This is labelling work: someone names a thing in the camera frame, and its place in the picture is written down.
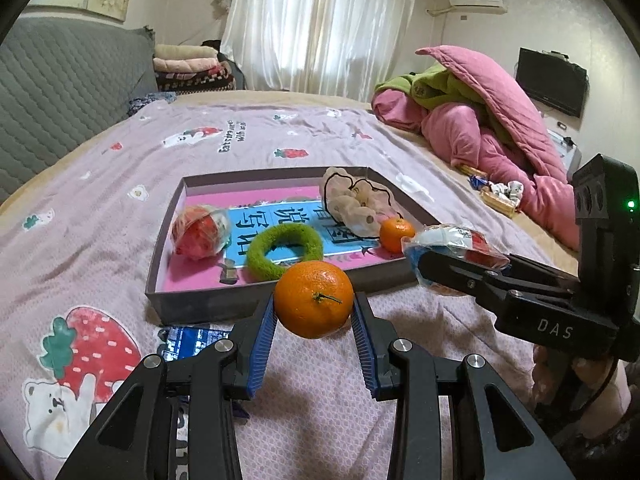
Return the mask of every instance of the green fuzzy ring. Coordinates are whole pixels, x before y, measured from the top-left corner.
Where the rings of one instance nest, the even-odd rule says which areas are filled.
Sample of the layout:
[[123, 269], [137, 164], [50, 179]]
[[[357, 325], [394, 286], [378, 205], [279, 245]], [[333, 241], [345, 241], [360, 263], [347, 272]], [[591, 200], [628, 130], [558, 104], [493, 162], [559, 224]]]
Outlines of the green fuzzy ring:
[[246, 264], [252, 275], [262, 282], [279, 280], [286, 267], [276, 265], [266, 258], [266, 253], [272, 247], [282, 242], [296, 242], [305, 250], [303, 262], [322, 260], [324, 249], [322, 238], [312, 227], [299, 223], [274, 225], [258, 234], [249, 245], [246, 252]]

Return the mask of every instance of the bed sheet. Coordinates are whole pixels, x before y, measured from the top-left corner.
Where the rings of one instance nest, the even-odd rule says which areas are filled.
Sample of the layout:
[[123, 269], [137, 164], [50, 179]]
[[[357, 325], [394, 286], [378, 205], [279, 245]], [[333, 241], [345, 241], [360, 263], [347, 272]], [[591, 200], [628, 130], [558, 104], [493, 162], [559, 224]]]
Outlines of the bed sheet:
[[[245, 122], [250, 142], [224, 148], [229, 121]], [[196, 144], [167, 140], [203, 126], [221, 134]], [[502, 251], [575, 271], [571, 255], [532, 222], [488, 209], [424, 139], [350, 100], [193, 94], [151, 103], [81, 148], [0, 210], [0, 429], [37, 479], [54, 478], [92, 413], [158, 346], [143, 291], [162, 216], [185, 174], [370, 166], [439, 220], [472, 225]], [[531, 345], [496, 333], [492, 314], [470, 298], [410, 286], [370, 303], [434, 355], [484, 355], [527, 400]], [[59, 354], [61, 341], [68, 350]], [[279, 326], [264, 386], [245, 407], [251, 419], [236, 427], [244, 478], [386, 478], [395, 404], [370, 399], [348, 327], [309, 341]], [[446, 438], [443, 448], [450, 456]], [[447, 460], [444, 469], [448, 478]]]

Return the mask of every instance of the green blanket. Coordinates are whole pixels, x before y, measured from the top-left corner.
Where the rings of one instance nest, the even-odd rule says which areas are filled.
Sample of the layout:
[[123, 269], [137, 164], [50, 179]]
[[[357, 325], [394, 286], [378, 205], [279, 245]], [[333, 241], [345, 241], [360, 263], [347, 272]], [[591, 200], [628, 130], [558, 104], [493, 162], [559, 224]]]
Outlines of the green blanket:
[[491, 128], [503, 144], [515, 145], [511, 135], [489, 110], [484, 99], [438, 62], [421, 74], [397, 76], [376, 86], [376, 92], [387, 89], [404, 92], [429, 111], [444, 103], [462, 103], [471, 106], [476, 111], [481, 126]]

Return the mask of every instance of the pink comforter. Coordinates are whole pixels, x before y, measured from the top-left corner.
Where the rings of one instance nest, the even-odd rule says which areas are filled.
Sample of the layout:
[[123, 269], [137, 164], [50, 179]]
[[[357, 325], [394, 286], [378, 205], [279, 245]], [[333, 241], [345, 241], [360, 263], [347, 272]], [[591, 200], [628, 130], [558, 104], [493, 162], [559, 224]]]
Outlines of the pink comforter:
[[[517, 147], [503, 146], [490, 129], [479, 126], [474, 110], [464, 104], [447, 103], [429, 114], [404, 92], [387, 89], [372, 101], [377, 117], [391, 126], [421, 132], [435, 154], [452, 166], [478, 168], [492, 182], [522, 182], [521, 209], [576, 250], [574, 189], [566, 182], [542, 118], [520, 86], [495, 61], [466, 48], [422, 48], [416, 54], [433, 56], [476, 90]], [[533, 168], [534, 174], [529, 176], [522, 168]]]

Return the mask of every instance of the orange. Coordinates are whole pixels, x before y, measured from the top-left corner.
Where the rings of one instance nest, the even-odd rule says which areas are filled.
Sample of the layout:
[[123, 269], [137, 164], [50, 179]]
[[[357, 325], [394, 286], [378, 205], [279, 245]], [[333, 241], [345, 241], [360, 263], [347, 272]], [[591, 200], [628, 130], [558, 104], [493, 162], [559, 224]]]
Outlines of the orange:
[[380, 245], [392, 254], [402, 253], [403, 236], [413, 238], [415, 229], [407, 220], [400, 217], [387, 218], [380, 224]]
[[342, 269], [319, 261], [298, 262], [273, 289], [273, 308], [285, 328], [306, 339], [338, 330], [353, 307], [353, 287]]

